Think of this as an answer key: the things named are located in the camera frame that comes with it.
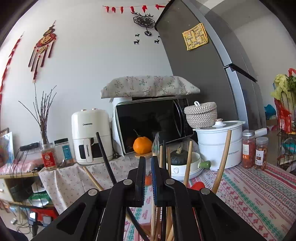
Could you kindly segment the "red Chinese knot ornament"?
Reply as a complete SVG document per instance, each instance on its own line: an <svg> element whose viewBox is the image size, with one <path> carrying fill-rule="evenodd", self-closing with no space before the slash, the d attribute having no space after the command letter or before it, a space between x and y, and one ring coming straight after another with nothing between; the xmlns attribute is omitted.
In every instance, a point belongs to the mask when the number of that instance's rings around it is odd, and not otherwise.
<svg viewBox="0 0 296 241"><path fill-rule="evenodd" d="M51 58L53 47L55 45L57 35L55 33L55 23L43 33L41 39L34 45L28 67L33 73L32 82L35 84L38 76L38 69L43 68L46 58Z"/></svg>

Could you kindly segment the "glass jar with tomatoes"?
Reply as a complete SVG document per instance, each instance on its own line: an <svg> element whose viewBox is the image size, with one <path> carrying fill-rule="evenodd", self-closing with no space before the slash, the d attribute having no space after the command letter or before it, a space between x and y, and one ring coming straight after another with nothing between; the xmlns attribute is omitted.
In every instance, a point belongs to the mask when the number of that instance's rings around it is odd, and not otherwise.
<svg viewBox="0 0 296 241"><path fill-rule="evenodd" d="M152 152L146 154L135 154L135 157L139 159L140 157L145 157L145 185L150 186L152 185L152 168L151 168L151 161L152 161Z"/></svg>

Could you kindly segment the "grey refrigerator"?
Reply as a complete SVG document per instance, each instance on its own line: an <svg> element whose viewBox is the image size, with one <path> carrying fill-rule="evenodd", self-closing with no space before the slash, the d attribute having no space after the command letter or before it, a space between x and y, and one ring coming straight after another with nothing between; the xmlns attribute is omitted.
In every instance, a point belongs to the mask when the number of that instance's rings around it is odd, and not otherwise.
<svg viewBox="0 0 296 241"><path fill-rule="evenodd" d="M173 75L200 89L189 103L213 101L219 118L244 121L244 129L257 130L266 127L261 91L250 59L226 21L238 4L222 1L210 8L200 1L170 1L155 28ZM199 23L208 42L188 50L183 33Z"/></svg>

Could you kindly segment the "dark green squash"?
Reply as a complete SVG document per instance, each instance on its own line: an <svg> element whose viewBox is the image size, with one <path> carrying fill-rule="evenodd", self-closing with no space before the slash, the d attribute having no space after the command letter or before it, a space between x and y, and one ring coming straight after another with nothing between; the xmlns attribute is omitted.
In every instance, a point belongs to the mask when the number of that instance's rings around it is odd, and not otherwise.
<svg viewBox="0 0 296 241"><path fill-rule="evenodd" d="M182 147L177 148L171 152L171 164L172 165L185 165L187 163L188 152Z"/></svg>

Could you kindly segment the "white electric cooking pot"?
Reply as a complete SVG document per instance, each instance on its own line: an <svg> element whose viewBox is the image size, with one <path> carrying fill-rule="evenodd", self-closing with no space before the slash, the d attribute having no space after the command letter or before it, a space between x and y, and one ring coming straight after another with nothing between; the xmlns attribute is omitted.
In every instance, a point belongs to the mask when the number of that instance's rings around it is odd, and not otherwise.
<svg viewBox="0 0 296 241"><path fill-rule="evenodd" d="M210 161L210 170L217 171L224 152L227 131L231 130L229 152L225 168L231 168L242 161L244 121L223 121L217 119L215 125L207 128L196 128L199 153L204 161Z"/></svg>

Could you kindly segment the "black microwave oven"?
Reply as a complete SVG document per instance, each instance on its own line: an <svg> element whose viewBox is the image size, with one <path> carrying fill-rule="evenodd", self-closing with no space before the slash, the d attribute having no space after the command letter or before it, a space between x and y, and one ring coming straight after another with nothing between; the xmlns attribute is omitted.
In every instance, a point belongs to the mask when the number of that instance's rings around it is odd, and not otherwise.
<svg viewBox="0 0 296 241"><path fill-rule="evenodd" d="M133 153L138 136L159 142L176 142L193 135L186 120L184 97L144 98L120 102L113 109L113 147L119 155Z"/></svg>

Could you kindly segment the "patterned striped tablecloth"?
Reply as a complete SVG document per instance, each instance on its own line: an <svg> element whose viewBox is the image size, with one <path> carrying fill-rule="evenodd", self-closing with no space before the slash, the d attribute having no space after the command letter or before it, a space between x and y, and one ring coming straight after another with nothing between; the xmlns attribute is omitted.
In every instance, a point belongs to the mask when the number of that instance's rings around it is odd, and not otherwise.
<svg viewBox="0 0 296 241"><path fill-rule="evenodd" d="M295 222L295 175L271 164L224 170L216 195L266 240L283 240Z"/></svg>

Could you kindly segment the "white floral cloth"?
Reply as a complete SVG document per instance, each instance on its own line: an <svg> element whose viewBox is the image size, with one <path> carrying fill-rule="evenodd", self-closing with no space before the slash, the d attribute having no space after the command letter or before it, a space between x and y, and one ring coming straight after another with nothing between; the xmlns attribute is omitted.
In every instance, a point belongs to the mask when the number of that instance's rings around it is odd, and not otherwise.
<svg viewBox="0 0 296 241"><path fill-rule="evenodd" d="M128 154L109 162L117 181L127 178L128 172L138 167L135 154ZM100 186L106 190L113 186L104 163L82 166L74 164L70 167L47 171L42 169L39 177L59 214L65 211L82 194L96 185L90 179L83 167L87 167ZM152 186L145 188L145 201L142 208L130 208L140 223L151 220Z"/></svg>

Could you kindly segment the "wooden chopstick far left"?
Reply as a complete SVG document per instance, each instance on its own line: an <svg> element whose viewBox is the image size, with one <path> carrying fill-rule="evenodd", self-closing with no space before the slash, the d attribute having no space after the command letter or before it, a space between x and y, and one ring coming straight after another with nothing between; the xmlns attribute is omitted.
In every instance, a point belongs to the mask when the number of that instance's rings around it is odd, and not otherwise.
<svg viewBox="0 0 296 241"><path fill-rule="evenodd" d="M98 189L99 191L103 191L104 188L99 184L99 182L97 182L97 180L93 177L93 175L90 173L90 171L87 169L86 166L83 167L83 170L88 174L89 178L92 180L92 182L93 182L94 185L97 187L97 189ZM130 215L129 215L128 213L126 214L126 218L127 218L129 221L132 222L132 219L131 219L131 217L130 217ZM146 230L142 225L139 225L139 226L142 228L142 230L144 231L144 233L145 233L145 235L146 235L147 237L150 237L150 236L151 236L150 231Z"/></svg>

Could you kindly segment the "white ceramic casserole dish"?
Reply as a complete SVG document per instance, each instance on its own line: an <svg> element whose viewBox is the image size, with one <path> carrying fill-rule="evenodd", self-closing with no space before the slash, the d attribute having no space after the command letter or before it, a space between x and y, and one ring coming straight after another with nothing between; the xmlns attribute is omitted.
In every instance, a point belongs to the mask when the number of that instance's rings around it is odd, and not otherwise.
<svg viewBox="0 0 296 241"><path fill-rule="evenodd" d="M171 177L178 181L184 181L187 162L184 165L171 164ZM202 173L204 169L210 169L211 161L204 161L199 153L192 152L189 179L195 178Z"/></svg>

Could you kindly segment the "wooden chopstick long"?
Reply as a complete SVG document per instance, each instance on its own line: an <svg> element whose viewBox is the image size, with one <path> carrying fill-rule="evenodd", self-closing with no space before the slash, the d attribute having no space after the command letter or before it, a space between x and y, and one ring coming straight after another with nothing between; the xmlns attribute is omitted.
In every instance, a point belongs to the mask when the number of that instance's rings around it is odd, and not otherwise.
<svg viewBox="0 0 296 241"><path fill-rule="evenodd" d="M216 194L217 191L218 191L220 182L222 180L222 175L223 175L223 172L224 172L224 169L225 169L225 166L226 166L226 161L227 161L230 142L231 142L231 134L232 134L232 130L227 130L226 141L225 141L225 146L224 146L224 150L223 150L222 159L221 159L221 162L220 162L219 170L217 172L214 185L212 187L212 192L214 194Z"/></svg>

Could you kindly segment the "red paper garland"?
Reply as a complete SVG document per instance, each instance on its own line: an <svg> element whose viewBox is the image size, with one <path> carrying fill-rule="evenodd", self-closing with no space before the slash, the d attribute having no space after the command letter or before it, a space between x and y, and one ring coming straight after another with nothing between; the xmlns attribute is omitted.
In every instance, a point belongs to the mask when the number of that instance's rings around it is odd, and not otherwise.
<svg viewBox="0 0 296 241"><path fill-rule="evenodd" d="M117 11L121 14L124 13L124 11L130 11L132 14L134 14L137 10L142 11L143 13L146 13L146 11L149 8L156 8L157 10L165 8L168 3L160 3L160 4L142 4L138 6L105 6L102 7L105 9L107 13L113 12L116 13Z"/></svg>

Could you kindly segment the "jar of dried rings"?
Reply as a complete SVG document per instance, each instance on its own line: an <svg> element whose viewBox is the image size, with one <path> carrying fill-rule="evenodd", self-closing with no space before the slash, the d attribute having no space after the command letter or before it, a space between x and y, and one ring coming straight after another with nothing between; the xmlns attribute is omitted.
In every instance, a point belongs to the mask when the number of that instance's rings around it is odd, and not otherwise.
<svg viewBox="0 0 296 241"><path fill-rule="evenodd" d="M255 140L255 169L264 170L267 164L268 137L258 137Z"/></svg>

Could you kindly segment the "yellow patterned pot holder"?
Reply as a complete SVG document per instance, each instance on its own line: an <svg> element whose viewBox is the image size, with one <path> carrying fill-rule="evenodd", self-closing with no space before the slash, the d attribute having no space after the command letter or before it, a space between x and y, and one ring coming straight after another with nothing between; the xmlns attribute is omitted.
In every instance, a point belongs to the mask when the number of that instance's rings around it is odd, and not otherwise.
<svg viewBox="0 0 296 241"><path fill-rule="evenodd" d="M208 36L203 23L182 33L187 51L196 49L208 43Z"/></svg>

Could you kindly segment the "bamboo chopstick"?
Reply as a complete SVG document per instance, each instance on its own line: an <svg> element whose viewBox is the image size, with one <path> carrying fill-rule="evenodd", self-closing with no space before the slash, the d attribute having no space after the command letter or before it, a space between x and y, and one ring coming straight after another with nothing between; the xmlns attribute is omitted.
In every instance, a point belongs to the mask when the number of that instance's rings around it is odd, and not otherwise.
<svg viewBox="0 0 296 241"><path fill-rule="evenodd" d="M167 192L167 186L165 185L165 181L168 178L171 178L171 154L170 150L168 150L168 156L166 157L166 169L163 168L163 148L160 149L160 163L158 159L154 159L152 162L152 180L153 180L153 192L154 192L154 204L161 213L157 214L157 232L156 237L161 235L162 229L162 208L166 207L166 239L170 232L172 226L172 210L170 206L165 206L168 204L169 194Z"/></svg>

